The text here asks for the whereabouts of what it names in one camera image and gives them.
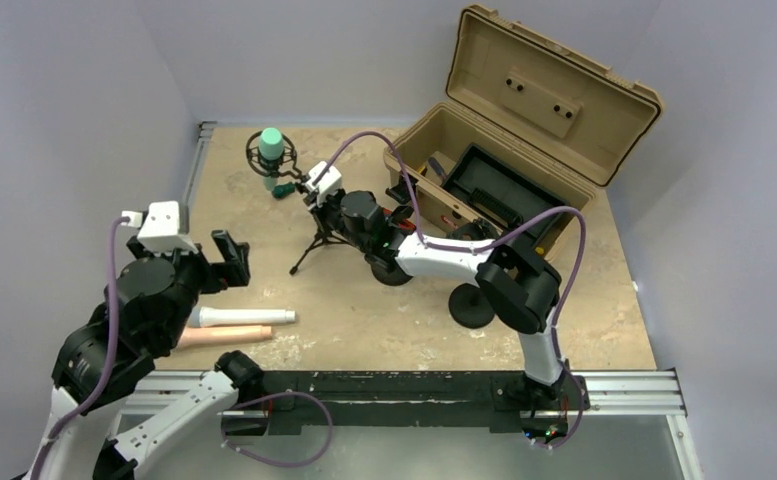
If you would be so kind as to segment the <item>white microphone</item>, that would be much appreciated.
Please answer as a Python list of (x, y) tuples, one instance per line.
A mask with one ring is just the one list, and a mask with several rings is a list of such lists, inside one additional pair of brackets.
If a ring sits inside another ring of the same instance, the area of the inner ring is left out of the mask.
[(190, 328), (221, 326), (272, 326), (295, 323), (298, 319), (294, 310), (285, 309), (231, 309), (197, 307), (187, 321)]

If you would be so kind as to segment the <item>pink microphone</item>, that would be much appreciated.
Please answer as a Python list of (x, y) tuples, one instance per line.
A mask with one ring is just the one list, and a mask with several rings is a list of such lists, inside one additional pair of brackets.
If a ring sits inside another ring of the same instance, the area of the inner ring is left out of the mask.
[(176, 348), (187, 349), (214, 345), (252, 343), (273, 338), (271, 326), (225, 326), (206, 328), (186, 328)]

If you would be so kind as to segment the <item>round base clip stand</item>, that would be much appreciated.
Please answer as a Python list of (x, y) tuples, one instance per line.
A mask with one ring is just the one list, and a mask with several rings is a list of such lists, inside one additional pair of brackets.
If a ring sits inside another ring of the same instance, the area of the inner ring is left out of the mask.
[(417, 229), (410, 220), (414, 213), (411, 206), (411, 194), (414, 192), (414, 188), (409, 190), (399, 184), (385, 190), (391, 199), (398, 202), (398, 206), (393, 210), (383, 209), (385, 228), (373, 244), (374, 251), (366, 256), (372, 275), (383, 285), (397, 287), (413, 279), (399, 266), (396, 256), (402, 241)]

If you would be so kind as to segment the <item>green microphone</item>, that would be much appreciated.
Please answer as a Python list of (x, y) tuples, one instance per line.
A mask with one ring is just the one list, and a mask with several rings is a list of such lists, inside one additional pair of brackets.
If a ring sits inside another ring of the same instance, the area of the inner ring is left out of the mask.
[(263, 184), (268, 191), (272, 191), (278, 182), (279, 165), (285, 153), (285, 140), (282, 132), (274, 127), (262, 130), (259, 136), (259, 164), (266, 173)]

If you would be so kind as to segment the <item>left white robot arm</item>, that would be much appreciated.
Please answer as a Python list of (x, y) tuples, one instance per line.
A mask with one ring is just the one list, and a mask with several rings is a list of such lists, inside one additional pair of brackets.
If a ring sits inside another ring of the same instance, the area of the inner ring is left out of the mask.
[(139, 236), (126, 243), (133, 256), (109, 267), (104, 301), (59, 349), (51, 380), (50, 414), (26, 479), (137, 479), (173, 434), (230, 405), (248, 409), (266, 390), (264, 372), (240, 350), (222, 354), (186, 400), (145, 422), (138, 433), (112, 427), (158, 358), (177, 347), (202, 295), (248, 286), (250, 246), (226, 230), (211, 234), (222, 261), (201, 245), (174, 236), (159, 249)]

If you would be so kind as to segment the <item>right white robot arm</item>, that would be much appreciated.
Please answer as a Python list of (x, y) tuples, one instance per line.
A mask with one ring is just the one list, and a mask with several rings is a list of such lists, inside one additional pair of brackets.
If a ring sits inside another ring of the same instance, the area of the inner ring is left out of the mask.
[(497, 239), (447, 239), (423, 234), (408, 218), (409, 206), (387, 211), (369, 191), (311, 192), (304, 203), (320, 237), (359, 250), (374, 278), (401, 286), (415, 277), (458, 281), (448, 306), (454, 321), (478, 329), (498, 318), (517, 332), (523, 377), (509, 397), (525, 406), (559, 400), (570, 375), (557, 327), (572, 279), (539, 254), (523, 227)]

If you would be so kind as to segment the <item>round base shock mount stand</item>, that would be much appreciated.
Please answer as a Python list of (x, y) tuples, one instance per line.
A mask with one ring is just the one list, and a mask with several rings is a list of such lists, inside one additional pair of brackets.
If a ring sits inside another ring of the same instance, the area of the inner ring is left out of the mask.
[[(464, 224), (447, 235), (452, 240), (484, 240), (493, 239), (496, 230), (485, 219), (479, 218)], [(489, 325), (495, 317), (481, 290), (468, 283), (463, 283), (452, 290), (448, 299), (448, 310), (453, 320), (468, 329), (481, 329)]]

